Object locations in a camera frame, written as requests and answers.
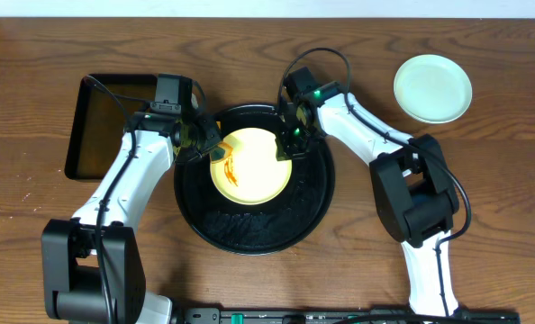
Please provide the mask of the yellow plate with sauce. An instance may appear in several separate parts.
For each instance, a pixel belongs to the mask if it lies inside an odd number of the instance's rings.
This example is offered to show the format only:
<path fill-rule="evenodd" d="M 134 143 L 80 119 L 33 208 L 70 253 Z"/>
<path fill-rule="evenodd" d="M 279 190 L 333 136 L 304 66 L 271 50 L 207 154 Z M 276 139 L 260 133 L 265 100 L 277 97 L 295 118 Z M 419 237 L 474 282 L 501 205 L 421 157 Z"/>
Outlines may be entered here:
<path fill-rule="evenodd" d="M 293 165 L 277 160 L 276 135 L 260 128 L 244 128 L 223 139 L 231 154 L 210 163 L 216 189 L 232 202 L 243 205 L 266 203 L 287 186 Z"/>

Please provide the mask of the mint plate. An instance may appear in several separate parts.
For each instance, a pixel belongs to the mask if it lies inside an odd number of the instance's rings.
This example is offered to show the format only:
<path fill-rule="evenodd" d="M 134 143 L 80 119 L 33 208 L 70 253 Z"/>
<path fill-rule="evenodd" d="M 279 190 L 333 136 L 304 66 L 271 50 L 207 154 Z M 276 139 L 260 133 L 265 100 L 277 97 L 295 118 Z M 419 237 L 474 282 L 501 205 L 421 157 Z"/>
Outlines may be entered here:
<path fill-rule="evenodd" d="M 442 124 L 460 118 L 469 108 L 471 102 L 465 98 L 457 101 L 433 98 L 398 99 L 400 107 L 417 121 Z"/>
<path fill-rule="evenodd" d="M 466 71 L 449 58 L 424 54 L 409 58 L 394 76 L 394 97 L 433 98 L 472 102 L 473 88 Z"/>

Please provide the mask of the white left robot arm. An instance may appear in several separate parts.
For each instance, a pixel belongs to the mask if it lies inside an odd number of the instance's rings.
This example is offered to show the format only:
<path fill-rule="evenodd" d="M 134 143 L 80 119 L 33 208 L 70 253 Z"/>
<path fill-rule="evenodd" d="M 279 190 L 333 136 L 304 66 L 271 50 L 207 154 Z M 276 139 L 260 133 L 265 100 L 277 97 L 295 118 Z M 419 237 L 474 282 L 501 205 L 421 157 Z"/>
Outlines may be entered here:
<path fill-rule="evenodd" d="M 208 113 L 137 112 L 87 202 L 41 234 L 47 315 L 71 323 L 169 323 L 173 304 L 148 292 L 136 232 L 160 178 L 221 142 Z"/>

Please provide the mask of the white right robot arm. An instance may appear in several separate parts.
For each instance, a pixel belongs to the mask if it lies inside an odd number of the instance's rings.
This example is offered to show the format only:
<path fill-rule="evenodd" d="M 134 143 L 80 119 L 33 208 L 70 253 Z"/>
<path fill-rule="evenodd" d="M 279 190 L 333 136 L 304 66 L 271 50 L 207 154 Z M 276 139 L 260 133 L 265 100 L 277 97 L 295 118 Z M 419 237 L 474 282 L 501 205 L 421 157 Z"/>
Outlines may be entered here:
<path fill-rule="evenodd" d="M 451 283 L 449 243 L 457 236 L 453 217 L 465 193 L 439 142 L 394 129 L 353 94 L 338 89 L 291 91 L 277 99 L 277 114 L 286 123 L 277 134 L 278 155 L 300 157 L 326 136 L 354 152 L 370 172 L 377 215 L 404 252 L 412 311 L 453 316 L 459 303 Z"/>

